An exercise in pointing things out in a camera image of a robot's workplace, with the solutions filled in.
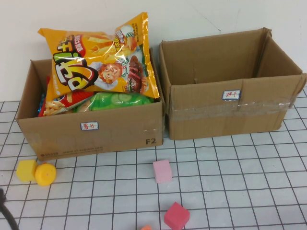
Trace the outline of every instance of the empty cardboard box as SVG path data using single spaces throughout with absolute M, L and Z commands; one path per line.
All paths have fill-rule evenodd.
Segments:
M 41 161 L 162 145 L 164 100 L 152 104 L 85 113 L 37 117 L 51 59 L 31 61 L 17 122 Z M 93 129 L 83 129 L 82 124 Z
M 175 140 L 277 130 L 306 84 L 267 28 L 163 41 L 159 58 Z

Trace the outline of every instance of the yellow snack bag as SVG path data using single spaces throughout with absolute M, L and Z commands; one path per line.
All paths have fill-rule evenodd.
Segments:
M 147 13 L 118 27 L 115 35 L 44 28 L 38 32 L 52 54 L 46 101 L 74 90 L 159 97 L 149 57 Z

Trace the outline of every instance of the white label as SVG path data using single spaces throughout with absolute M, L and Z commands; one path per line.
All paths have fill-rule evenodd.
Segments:
M 97 130 L 99 129 L 98 122 L 84 122 L 81 123 L 81 130 L 88 131 L 88 130 Z
M 223 93 L 222 99 L 225 101 L 236 101 L 240 99 L 241 90 L 226 90 Z

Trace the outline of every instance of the chip bag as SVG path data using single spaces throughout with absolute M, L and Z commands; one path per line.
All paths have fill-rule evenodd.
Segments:
M 150 63 L 147 13 L 117 28 L 115 35 L 51 29 L 38 32 L 46 38 L 52 53 L 52 80 L 46 101 L 74 90 L 159 97 Z
M 76 107 L 74 112 L 116 109 L 153 102 L 153 98 L 148 98 L 138 93 L 99 92 L 91 97 L 90 100 Z
M 43 116 L 50 116 L 67 112 L 74 107 L 82 104 L 84 101 L 93 96 L 94 92 L 85 92 L 76 90 L 66 95 L 60 96 L 52 101 L 45 102 L 45 111 Z
M 43 116 L 44 110 L 45 110 L 45 103 L 46 103 L 46 93 L 42 93 L 39 108 L 37 110 L 38 115 L 37 116 Z

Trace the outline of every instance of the green snack bag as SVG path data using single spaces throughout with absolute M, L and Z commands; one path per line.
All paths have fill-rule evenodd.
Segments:
M 152 98 L 148 98 L 138 93 L 118 93 L 100 92 L 95 94 L 90 100 L 79 105 L 75 112 L 98 111 L 105 109 L 116 109 L 142 104 L 153 103 Z

